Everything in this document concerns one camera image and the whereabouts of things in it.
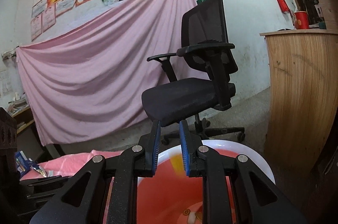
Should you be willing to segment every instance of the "chair seat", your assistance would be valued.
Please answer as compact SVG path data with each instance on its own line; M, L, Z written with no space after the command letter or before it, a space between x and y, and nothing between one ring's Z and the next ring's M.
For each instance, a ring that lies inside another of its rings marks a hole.
M235 85L228 83L230 96ZM218 104L212 81L187 78L147 89L142 104L151 120L159 120L166 127Z

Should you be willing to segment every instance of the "pink curtain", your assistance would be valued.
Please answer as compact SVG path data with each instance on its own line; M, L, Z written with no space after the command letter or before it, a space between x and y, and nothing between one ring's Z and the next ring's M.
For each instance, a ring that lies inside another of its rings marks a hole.
M182 16L195 5L126 0L62 36L17 48L42 144L86 141L145 119L142 92L168 82L146 58L180 48ZM206 77L182 58L172 63L178 79Z

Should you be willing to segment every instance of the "armrest support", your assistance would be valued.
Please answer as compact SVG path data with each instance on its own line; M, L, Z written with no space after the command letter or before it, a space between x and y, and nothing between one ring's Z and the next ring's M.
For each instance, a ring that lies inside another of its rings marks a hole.
M155 55L155 56L151 56L147 58L147 62L151 61L151 60L155 60L159 63L161 63L162 69L164 70L164 72L166 73L169 82L174 82L177 81L175 72L172 68L172 65L170 63L170 57L172 56L176 56L176 53L166 53L166 54L159 54L159 55Z
M231 108L230 91L224 64L222 63L222 52L229 52L234 44L220 43L215 40L207 40L192 46L183 47L177 50L177 56L198 56L206 63L206 71L209 79L213 82L215 93L219 104L214 107L217 110Z

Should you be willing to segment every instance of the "black office chair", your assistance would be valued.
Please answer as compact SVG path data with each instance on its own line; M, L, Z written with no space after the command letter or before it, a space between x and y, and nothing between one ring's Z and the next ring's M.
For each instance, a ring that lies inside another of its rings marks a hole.
M170 83L148 89L142 93L142 105L151 120L159 120L161 127L178 123L195 116L196 133L202 140L209 137L240 132L237 140L245 138L244 128L207 129L210 122L201 121L198 113L208 108L225 111L231 108L230 98L236 93L229 74L238 67L234 61L225 26L223 0L205 0L183 15L181 29L182 48L177 53L149 57L162 64ZM207 72L210 80L187 78L177 80L170 57L184 57L189 67ZM179 138L179 133L164 136L167 145L170 138Z

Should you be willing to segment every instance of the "wood grain panel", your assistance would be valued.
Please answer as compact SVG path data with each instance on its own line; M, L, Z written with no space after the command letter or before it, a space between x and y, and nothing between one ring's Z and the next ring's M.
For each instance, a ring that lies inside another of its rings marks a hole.
M330 133L338 105L338 35L266 36L271 104L264 155L307 175Z

